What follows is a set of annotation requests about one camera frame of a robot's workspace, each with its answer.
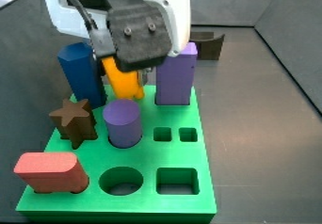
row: green shape sorter board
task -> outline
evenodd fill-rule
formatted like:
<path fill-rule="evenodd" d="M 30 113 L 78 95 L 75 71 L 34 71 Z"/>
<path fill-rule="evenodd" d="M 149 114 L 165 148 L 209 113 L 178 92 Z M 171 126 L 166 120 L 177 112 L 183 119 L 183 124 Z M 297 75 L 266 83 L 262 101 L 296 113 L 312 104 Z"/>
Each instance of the green shape sorter board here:
<path fill-rule="evenodd" d="M 110 86 L 106 91 L 111 102 L 115 97 Z M 90 185 L 79 194 L 36 194 L 27 186 L 16 211 L 31 221 L 211 221 L 217 204 L 195 90 L 187 106 L 155 105 L 155 91 L 155 86 L 146 86 L 146 97 L 137 101 L 143 134 L 133 148 L 119 149 L 110 144 L 103 107 L 94 110 L 98 139 L 86 140 L 76 150 L 54 130 L 46 152 L 74 152 L 90 176 Z M 137 184 L 139 189 L 130 195 L 116 195 L 110 187 L 122 184 L 120 180 Z"/>

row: orange block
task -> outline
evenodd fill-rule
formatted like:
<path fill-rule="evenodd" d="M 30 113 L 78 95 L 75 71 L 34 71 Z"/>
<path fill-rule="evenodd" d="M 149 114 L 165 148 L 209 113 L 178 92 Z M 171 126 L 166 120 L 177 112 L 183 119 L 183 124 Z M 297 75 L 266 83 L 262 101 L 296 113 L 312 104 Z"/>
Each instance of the orange block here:
<path fill-rule="evenodd" d="M 118 99 L 142 99 L 145 97 L 145 90 L 143 86 L 139 85 L 138 71 L 122 72 L 111 56 L 102 59 L 102 62 Z"/>

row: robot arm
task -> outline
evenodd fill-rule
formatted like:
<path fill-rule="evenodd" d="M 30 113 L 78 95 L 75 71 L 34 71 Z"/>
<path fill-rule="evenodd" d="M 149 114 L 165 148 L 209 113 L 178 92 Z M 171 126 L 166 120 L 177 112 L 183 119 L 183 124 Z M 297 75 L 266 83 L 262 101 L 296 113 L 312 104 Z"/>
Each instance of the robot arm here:
<path fill-rule="evenodd" d="M 96 39 L 104 40 L 111 30 L 118 67 L 123 72 L 161 64 L 162 56 L 177 56 L 189 42 L 190 0 L 107 0 L 104 7 L 108 8 L 99 5 L 104 0 L 95 0 L 96 8 L 88 5 L 87 0 L 79 0 L 99 31 L 88 31 L 75 6 L 70 5 L 71 1 L 46 1 L 54 25 L 62 33 L 91 38 L 94 42 Z M 115 2 L 122 1 L 125 5 L 114 6 Z"/>

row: purple cylinder block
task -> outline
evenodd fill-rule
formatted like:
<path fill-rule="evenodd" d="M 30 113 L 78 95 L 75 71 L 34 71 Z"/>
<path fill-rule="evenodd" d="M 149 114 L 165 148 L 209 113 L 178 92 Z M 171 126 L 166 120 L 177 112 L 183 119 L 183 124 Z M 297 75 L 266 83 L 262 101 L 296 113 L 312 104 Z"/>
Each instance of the purple cylinder block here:
<path fill-rule="evenodd" d="M 130 148 L 142 137 L 139 105 L 133 100 L 115 100 L 103 110 L 110 141 L 118 148 Z"/>

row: brown star block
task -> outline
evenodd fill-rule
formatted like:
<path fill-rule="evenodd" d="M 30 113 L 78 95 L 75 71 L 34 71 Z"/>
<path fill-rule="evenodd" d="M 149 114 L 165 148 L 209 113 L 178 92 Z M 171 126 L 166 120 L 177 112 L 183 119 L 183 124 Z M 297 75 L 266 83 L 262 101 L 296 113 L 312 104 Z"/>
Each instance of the brown star block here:
<path fill-rule="evenodd" d="M 96 139 L 96 120 L 88 100 L 78 103 L 63 100 L 63 107 L 55 110 L 50 117 L 54 121 L 60 137 L 71 139 L 76 149 L 86 139 Z"/>

